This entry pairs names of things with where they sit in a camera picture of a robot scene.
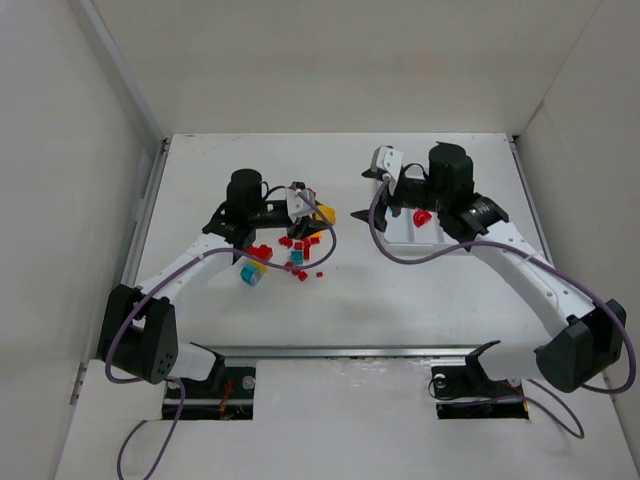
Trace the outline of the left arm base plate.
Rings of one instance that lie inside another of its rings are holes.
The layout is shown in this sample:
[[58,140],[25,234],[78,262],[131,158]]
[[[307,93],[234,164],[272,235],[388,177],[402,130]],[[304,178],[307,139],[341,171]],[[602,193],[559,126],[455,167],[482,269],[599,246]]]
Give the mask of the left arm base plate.
[[213,386],[182,379],[185,398],[180,420],[248,421],[254,416],[256,365],[226,366],[222,379]]

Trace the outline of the yellow butterfly lego block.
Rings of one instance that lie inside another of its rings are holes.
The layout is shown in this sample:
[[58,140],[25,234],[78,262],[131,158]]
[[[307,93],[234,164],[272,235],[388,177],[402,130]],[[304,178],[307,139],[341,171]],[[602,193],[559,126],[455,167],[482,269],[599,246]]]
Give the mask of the yellow butterfly lego block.
[[334,225],[336,223],[336,212],[332,207],[327,205],[319,205],[318,209],[331,225]]

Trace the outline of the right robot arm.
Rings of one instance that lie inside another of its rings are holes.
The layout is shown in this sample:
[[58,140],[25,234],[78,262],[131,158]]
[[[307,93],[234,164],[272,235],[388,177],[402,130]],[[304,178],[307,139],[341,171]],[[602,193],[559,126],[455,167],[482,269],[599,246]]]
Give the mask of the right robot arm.
[[628,359],[625,382],[606,389],[621,394],[637,378],[637,358],[626,331],[626,312],[615,300],[603,301],[589,288],[559,272],[520,234],[507,212],[475,189],[474,165],[466,150],[439,142],[429,150],[420,177],[408,175],[399,150],[378,147],[363,177],[379,187],[368,209],[354,212],[369,225],[379,251],[399,259],[382,244],[386,214],[403,209],[427,210],[437,215],[452,246],[423,257],[430,262],[464,249],[497,273],[526,303],[546,330],[549,341],[536,347],[501,348],[491,340],[464,359],[464,380],[478,395],[490,382],[543,379],[555,389],[572,393],[591,390],[590,380]]

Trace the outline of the red arch lego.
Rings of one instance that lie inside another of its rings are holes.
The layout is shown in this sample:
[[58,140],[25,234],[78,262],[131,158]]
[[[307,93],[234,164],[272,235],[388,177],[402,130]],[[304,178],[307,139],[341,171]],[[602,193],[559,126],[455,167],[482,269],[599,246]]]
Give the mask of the red arch lego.
[[422,228],[432,220],[432,214],[427,210],[415,210],[412,216],[415,228]]

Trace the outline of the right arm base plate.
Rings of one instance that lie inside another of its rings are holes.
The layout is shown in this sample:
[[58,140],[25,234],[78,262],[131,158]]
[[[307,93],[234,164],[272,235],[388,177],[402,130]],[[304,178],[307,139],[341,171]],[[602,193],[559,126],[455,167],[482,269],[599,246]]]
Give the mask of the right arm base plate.
[[529,419],[519,380],[489,380],[463,365],[432,366],[431,374],[428,392],[439,420]]

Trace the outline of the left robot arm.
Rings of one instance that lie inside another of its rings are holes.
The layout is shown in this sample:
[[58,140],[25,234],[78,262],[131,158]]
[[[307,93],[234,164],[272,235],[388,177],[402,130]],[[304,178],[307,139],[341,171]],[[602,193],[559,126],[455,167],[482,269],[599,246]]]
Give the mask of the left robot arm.
[[256,233],[283,229],[302,240],[327,229],[316,194],[302,182],[285,187],[281,200],[263,189],[254,169],[232,173],[224,201],[187,250],[171,264],[135,285],[110,292],[98,342],[107,378],[116,384],[163,381],[215,392],[224,381],[222,354],[179,338],[179,317],[218,274],[246,258],[257,278],[268,259],[257,254]]

